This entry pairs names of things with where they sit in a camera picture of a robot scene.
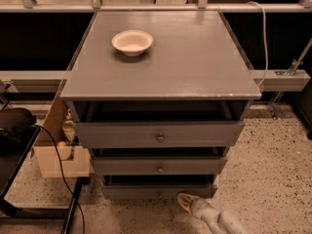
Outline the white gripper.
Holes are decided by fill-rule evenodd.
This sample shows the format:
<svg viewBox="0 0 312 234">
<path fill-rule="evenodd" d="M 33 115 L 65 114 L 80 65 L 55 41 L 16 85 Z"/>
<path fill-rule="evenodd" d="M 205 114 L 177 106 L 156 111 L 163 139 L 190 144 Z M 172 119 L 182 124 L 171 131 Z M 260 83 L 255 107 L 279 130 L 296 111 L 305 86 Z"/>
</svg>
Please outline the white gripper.
<svg viewBox="0 0 312 234">
<path fill-rule="evenodd" d="M 230 211 L 221 211 L 197 195 L 178 193 L 177 201 L 187 212 L 205 222 L 213 234 L 249 234 L 247 228 Z"/>
</svg>

